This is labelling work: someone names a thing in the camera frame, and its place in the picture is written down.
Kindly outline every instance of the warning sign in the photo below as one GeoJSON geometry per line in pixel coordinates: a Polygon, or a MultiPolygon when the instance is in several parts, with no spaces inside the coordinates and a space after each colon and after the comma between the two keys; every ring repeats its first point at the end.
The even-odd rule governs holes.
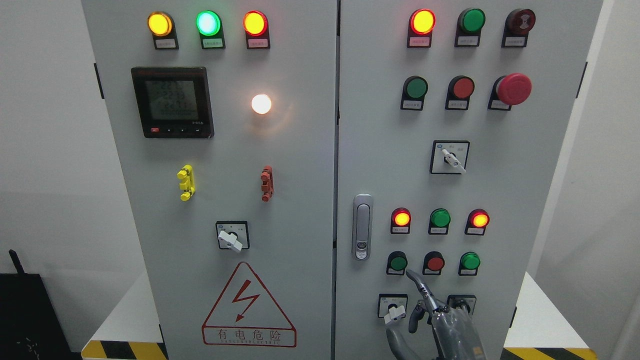
{"type": "Polygon", "coordinates": [[[202,324],[207,345],[296,347],[297,333],[258,274],[238,263],[202,324]]]}

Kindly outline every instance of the electrical control cabinet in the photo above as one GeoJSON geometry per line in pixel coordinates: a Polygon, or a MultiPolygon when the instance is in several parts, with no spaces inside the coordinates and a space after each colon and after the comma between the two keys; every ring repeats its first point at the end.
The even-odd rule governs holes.
{"type": "Polygon", "coordinates": [[[328,359],[337,3],[83,7],[169,356],[328,359]],[[141,122],[145,67],[196,69],[208,91],[142,78],[141,122]]]}
{"type": "MultiPolygon", "coordinates": [[[[408,294],[407,317],[419,299],[388,270],[396,252],[440,300],[474,299],[486,358],[500,357],[601,5],[342,0],[336,359],[392,358],[380,294],[408,294]],[[370,238],[357,259],[362,194],[371,228],[358,228],[370,238]],[[410,212],[410,232],[389,231],[398,208],[410,212]]],[[[407,319],[394,326],[422,358],[436,357],[426,318],[415,334],[407,319]]]]}

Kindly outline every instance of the yellow and black hazard stripe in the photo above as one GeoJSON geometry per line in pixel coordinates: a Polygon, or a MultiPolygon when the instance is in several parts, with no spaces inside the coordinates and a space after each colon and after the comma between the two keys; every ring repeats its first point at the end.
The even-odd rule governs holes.
{"type": "Polygon", "coordinates": [[[164,343],[91,340],[82,350],[88,359],[167,360],[164,343]]]}
{"type": "Polygon", "coordinates": [[[598,360],[590,348],[517,348],[502,350],[500,360],[598,360]]]}
{"type": "MultiPolygon", "coordinates": [[[[91,340],[82,350],[89,359],[168,360],[164,343],[91,340]]],[[[588,348],[505,348],[500,360],[598,360],[588,348]]]]}

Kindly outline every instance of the gray metal panel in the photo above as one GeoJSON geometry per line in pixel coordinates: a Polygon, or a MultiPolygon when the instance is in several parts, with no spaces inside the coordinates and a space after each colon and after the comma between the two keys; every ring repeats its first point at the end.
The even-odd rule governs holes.
{"type": "MultiPolygon", "coordinates": [[[[83,6],[169,355],[329,358],[336,3],[85,0],[83,6]],[[146,20],[157,10],[173,17],[179,50],[154,49],[146,20]],[[226,49],[200,48],[195,17],[202,10],[220,15],[226,49]],[[268,17],[270,50],[246,49],[242,19],[249,10],[268,17]],[[135,66],[206,67],[215,136],[144,138],[131,83],[135,66]],[[250,108],[261,92],[273,100],[263,117],[250,108]],[[183,203],[176,172],[185,163],[193,165],[197,189],[183,203]],[[268,203],[260,199],[264,165],[275,179],[268,203]],[[247,220],[251,249],[220,250],[217,220],[247,220]],[[204,345],[201,326],[240,261],[258,273],[296,327],[296,348],[204,345]]],[[[246,316],[268,321],[273,314],[246,316]]]]}
{"type": "MultiPolygon", "coordinates": [[[[385,275],[387,256],[406,253],[418,270],[429,251],[446,260],[441,276],[426,276],[437,297],[477,296],[474,321],[488,359],[498,359],[544,207],[584,68],[601,0],[402,1],[343,0],[340,34],[340,143],[337,228],[336,359],[391,358],[378,293],[419,296],[406,277],[385,275]],[[436,25],[430,49],[407,49],[408,19],[429,7],[436,25]],[[454,48],[462,10],[487,16],[477,48],[454,48]],[[515,8],[531,8],[537,22],[524,49],[501,49],[504,20],[515,8]],[[512,111],[486,109],[493,82],[523,72],[533,92],[512,111]],[[424,111],[399,109],[402,85],[412,75],[429,83],[424,111]],[[468,111],[444,110],[450,80],[476,83],[468,111]],[[434,140],[469,140],[467,174],[431,175],[434,140]],[[352,258],[353,197],[369,193],[373,211],[371,256],[352,258]],[[391,212],[408,208],[411,234],[389,234],[391,212]],[[452,215],[449,234],[428,235],[436,208],[452,215]],[[491,216],[485,236],[464,235],[467,216],[483,208],[491,216]],[[482,260],[477,277],[459,277],[466,251],[482,260]]],[[[431,329],[420,322],[406,333],[425,359],[435,357],[431,329]]]]}

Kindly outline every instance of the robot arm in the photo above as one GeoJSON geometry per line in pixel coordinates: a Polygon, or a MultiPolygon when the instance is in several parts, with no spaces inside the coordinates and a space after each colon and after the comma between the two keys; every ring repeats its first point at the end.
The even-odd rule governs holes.
{"type": "MultiPolygon", "coordinates": [[[[417,322],[428,313],[438,349],[438,360],[486,360],[480,337],[464,304],[450,308],[435,298],[418,273],[407,269],[406,274],[422,295],[422,300],[418,301],[410,316],[409,332],[414,333],[417,322]]],[[[402,335],[390,327],[387,327],[387,341],[398,360],[418,359],[408,348],[402,335]]]]}

